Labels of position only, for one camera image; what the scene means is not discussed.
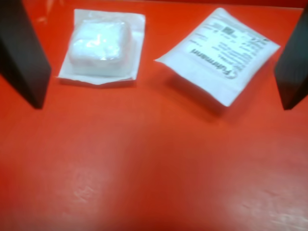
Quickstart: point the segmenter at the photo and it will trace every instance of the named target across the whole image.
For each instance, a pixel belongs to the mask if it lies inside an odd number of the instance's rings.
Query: red surface
[[[226,109],[153,60],[217,5],[27,5],[53,67],[44,109],[0,77],[1,231],[308,230],[308,99],[284,111],[273,68]],[[224,6],[284,46],[295,9]],[[135,12],[147,28],[135,84],[61,84],[73,9]]]

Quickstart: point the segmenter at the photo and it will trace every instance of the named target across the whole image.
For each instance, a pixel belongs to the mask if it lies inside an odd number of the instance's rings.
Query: sterile pouch
[[[218,8],[156,61],[230,106],[279,47]]]
[[[144,39],[145,16],[75,10],[59,78],[100,85],[135,80]]]

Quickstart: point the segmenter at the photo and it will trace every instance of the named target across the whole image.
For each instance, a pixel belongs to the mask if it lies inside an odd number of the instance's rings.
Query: printed label
[[[212,16],[184,43],[185,52],[202,65],[234,79],[256,58],[269,40],[246,27]]]

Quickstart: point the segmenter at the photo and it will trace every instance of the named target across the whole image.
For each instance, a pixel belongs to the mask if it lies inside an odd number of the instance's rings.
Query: barcode
[[[222,32],[226,33],[227,35],[233,34],[234,30],[231,29],[230,27],[225,27]]]

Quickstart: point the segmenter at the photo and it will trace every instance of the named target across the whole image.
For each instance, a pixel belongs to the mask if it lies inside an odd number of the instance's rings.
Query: paper packet
[[[230,106],[279,47],[218,8],[156,61]]]

